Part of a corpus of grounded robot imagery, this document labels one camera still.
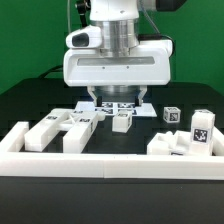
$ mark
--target white box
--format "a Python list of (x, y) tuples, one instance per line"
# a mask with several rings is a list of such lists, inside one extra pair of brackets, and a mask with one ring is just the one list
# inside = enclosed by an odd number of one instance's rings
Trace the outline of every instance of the white box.
[(181, 110), (177, 107), (164, 107), (163, 119), (167, 123), (179, 123)]
[(120, 110), (113, 117), (112, 131), (126, 133), (132, 125), (132, 111)]

